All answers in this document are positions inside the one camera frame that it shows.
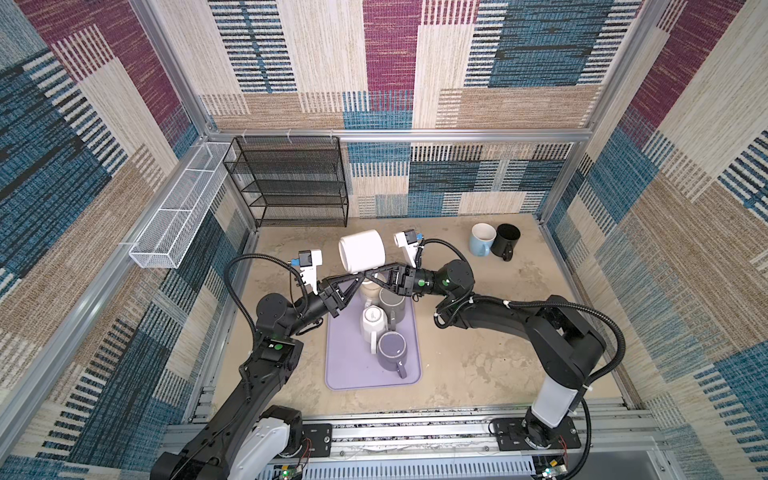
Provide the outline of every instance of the purple tray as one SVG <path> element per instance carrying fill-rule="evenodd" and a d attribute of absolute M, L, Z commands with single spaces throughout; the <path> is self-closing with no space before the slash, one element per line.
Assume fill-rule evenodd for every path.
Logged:
<path fill-rule="evenodd" d="M 397 372 L 384 370 L 371 355 L 371 346 L 362 338 L 360 316 L 365 305 L 360 293 L 355 293 L 349 305 L 338 317 L 328 315 L 326 342 L 326 385 L 331 390 L 371 389 L 380 386 L 413 385 L 422 378 L 422 360 L 413 301 L 406 299 L 406 317 L 397 324 L 397 331 L 406 339 L 408 357 L 406 372 L 401 379 Z"/>

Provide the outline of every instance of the black wire rack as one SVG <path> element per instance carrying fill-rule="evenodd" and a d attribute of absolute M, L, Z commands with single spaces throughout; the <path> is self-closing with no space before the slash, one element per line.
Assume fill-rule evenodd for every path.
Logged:
<path fill-rule="evenodd" d="M 258 227 L 346 227 L 337 137 L 235 137 L 224 161 Z"/>

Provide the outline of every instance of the black mug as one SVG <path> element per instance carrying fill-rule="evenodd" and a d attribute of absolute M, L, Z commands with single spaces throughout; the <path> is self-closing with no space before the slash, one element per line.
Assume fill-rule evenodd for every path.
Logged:
<path fill-rule="evenodd" d="M 502 260 L 508 262 L 512 260 L 512 251 L 515 244 L 520 240 L 520 229 L 509 223 L 502 223 L 496 228 L 496 239 L 491 245 L 491 252 Z"/>

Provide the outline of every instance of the blue mug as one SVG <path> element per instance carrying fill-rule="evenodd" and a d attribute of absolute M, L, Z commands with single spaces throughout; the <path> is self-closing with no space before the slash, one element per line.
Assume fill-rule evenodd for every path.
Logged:
<path fill-rule="evenodd" d="M 469 236 L 469 251 L 476 257 L 486 257 L 491 253 L 491 245 L 496 238 L 496 229 L 487 223 L 477 223 Z"/>

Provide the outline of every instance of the white mesh basket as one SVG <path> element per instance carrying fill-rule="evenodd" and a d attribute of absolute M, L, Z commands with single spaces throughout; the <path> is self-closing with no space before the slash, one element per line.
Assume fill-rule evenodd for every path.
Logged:
<path fill-rule="evenodd" d="M 205 214 L 221 188 L 225 157 L 235 153 L 228 143 L 207 142 L 194 155 L 161 207 L 131 248 L 141 268 L 178 268 Z"/>

